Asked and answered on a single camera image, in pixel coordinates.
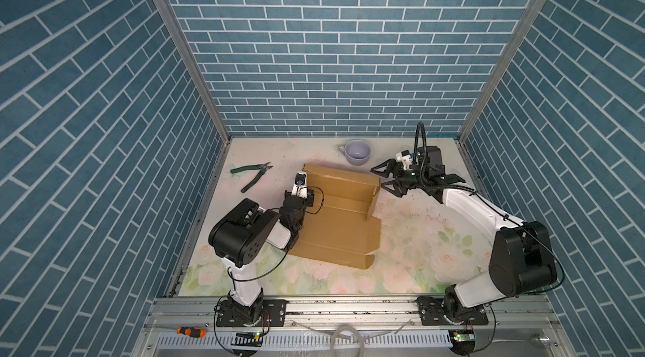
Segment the brown cardboard box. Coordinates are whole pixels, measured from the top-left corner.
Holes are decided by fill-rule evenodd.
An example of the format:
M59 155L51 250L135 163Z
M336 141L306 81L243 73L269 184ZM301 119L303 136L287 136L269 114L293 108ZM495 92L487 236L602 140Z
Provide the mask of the brown cardboard box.
M381 244L381 220L374 216L379 177L307 164L314 206L305 214L292 256L366 270Z

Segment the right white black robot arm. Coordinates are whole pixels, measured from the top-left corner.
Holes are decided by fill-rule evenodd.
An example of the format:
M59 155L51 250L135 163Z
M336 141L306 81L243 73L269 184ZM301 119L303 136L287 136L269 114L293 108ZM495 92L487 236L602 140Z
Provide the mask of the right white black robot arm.
M448 174L438 147L404 150L371 172L382 177L381 187L395 197L422 190L464 216L492 241L487 271L446 290L443 320L465 323L483 313L487 303L534 293L557 281L558 263L547 227L537 221L520 221L467 187L462 177Z

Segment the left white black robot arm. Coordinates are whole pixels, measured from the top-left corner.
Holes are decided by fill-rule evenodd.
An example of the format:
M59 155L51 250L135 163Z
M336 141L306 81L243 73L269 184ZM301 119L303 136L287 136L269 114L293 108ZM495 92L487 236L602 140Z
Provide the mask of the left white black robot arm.
M233 282L229 295L233 316L244 324L256 323L262 316L264 292L255 258L266 243L289 252L299 239L307 208L314 200L314 190L305 188L286 192L277 210L263 209L245 198L212 228L208 244Z

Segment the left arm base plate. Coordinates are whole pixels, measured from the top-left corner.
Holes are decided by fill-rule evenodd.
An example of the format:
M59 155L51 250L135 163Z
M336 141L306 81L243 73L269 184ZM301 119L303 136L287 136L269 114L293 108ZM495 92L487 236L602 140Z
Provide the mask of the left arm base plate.
M251 306L244 306L232 298L223 299L214 310L218 316L215 325L218 328L241 327L283 327L287 314L287 300L256 300Z

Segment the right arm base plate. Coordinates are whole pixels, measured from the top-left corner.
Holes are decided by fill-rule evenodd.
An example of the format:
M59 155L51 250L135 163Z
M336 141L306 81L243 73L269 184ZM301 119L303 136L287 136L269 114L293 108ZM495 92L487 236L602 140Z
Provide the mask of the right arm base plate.
M416 299L423 326L487 325L489 319L482 306L465 308L453 298L421 296Z

